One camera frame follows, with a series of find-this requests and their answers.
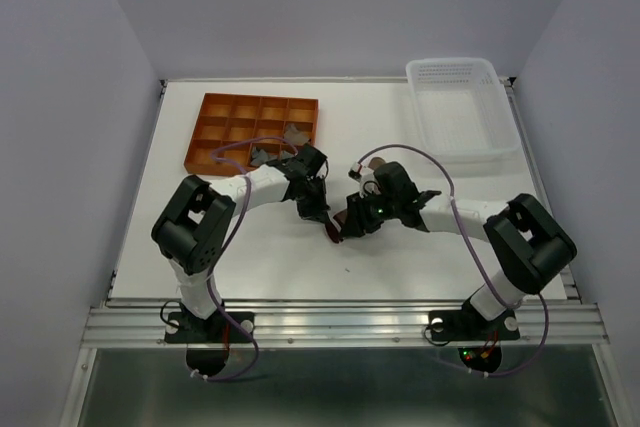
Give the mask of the brown sock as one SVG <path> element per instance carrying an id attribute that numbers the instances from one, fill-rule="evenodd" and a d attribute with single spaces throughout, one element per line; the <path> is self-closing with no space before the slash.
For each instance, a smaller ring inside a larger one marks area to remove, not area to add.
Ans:
<path id="1" fill-rule="evenodd" d="M 366 194 L 380 193 L 377 181 L 374 177 L 374 171 L 385 163 L 386 161 L 383 158 L 374 156 L 367 163 L 359 161 L 352 165 L 348 175 L 359 183 L 358 195 L 360 197 L 364 197 Z M 341 230 L 346 223 L 346 218 L 347 209 L 344 209 L 336 214 L 330 214 L 328 220 L 325 222 L 325 230 L 329 239 L 333 243 L 340 243 L 344 239 L 341 234 Z"/>
<path id="2" fill-rule="evenodd" d="M 311 142 L 311 137 L 301 131 L 295 124 L 287 124 L 285 126 L 283 139 L 294 146 L 302 146 Z"/>

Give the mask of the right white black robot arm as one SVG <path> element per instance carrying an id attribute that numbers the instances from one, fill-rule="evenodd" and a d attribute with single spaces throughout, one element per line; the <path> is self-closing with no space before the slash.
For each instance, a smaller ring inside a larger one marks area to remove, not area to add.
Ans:
<path id="1" fill-rule="evenodd" d="M 456 200 L 438 190 L 419 190 L 397 162 L 374 170 L 357 167 L 350 175 L 359 190 L 334 217 L 340 239 L 361 238 L 397 220 L 416 231 L 458 234 L 465 243 L 479 240 L 492 247 L 499 271 L 484 275 L 483 285 L 459 309 L 430 313 L 426 330 L 437 344 L 519 339 L 516 309 L 577 255 L 575 243 L 530 194 L 508 201 Z"/>

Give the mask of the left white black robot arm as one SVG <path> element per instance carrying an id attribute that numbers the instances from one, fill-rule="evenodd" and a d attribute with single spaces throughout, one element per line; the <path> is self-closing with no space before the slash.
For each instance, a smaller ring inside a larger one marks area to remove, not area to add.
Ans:
<path id="1" fill-rule="evenodd" d="M 271 160 L 250 172 L 242 169 L 233 177 L 207 182 L 189 175 L 182 180 L 151 230 L 180 291 L 180 310 L 163 320 L 166 342 L 223 340 L 231 323 L 220 312 L 224 301 L 213 272 L 250 210 L 293 201 L 301 219 L 331 223 L 320 175 L 326 166 L 326 155 L 305 144 L 288 158 Z"/>

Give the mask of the grey sock pair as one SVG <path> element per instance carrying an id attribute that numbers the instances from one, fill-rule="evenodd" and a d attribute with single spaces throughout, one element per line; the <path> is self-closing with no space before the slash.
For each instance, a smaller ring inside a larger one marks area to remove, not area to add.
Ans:
<path id="1" fill-rule="evenodd" d="M 251 150 L 249 165 L 251 167 L 260 167 L 261 165 L 271 161 L 273 158 L 274 156 L 266 150 L 254 147 Z"/>

